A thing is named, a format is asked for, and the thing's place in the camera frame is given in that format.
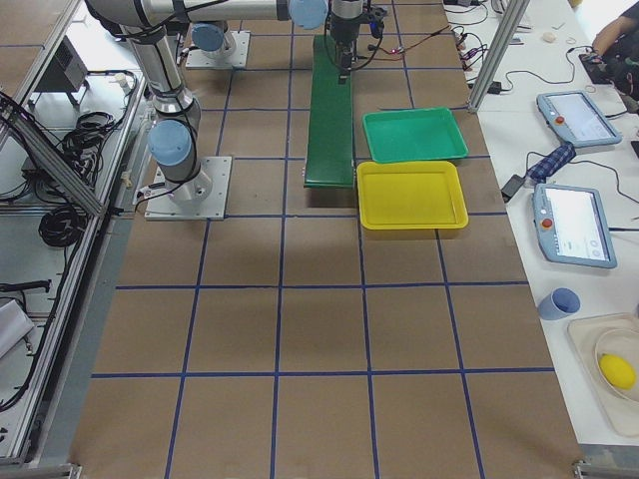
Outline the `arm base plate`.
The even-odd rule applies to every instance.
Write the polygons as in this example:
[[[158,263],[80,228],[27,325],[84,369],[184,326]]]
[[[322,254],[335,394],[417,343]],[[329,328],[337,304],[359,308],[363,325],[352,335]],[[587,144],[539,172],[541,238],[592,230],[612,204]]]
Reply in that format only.
[[[247,66],[250,31],[224,31],[217,25],[197,24],[192,30],[192,49],[186,60],[191,70],[244,70]]]
[[[226,212],[232,170],[231,157],[202,157],[200,172],[193,180],[177,188],[168,182],[165,188],[150,193],[145,202],[147,221],[221,221]]]

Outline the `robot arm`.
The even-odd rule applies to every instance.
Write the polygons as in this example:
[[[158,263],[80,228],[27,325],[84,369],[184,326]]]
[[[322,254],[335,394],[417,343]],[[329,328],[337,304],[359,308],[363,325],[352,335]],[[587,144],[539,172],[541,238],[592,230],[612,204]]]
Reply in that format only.
[[[212,58],[229,57],[237,48],[227,20],[194,23],[191,29],[191,38],[196,47]]]
[[[328,57],[344,82],[353,69],[356,40],[363,24],[382,26],[363,1],[90,1],[91,15],[115,37],[128,40],[153,94],[158,122],[149,148],[174,205],[199,205],[214,181],[205,172],[196,142],[201,108],[172,62],[168,29],[189,26],[203,51],[232,45],[231,20],[292,21],[311,30],[325,27],[334,43]]]

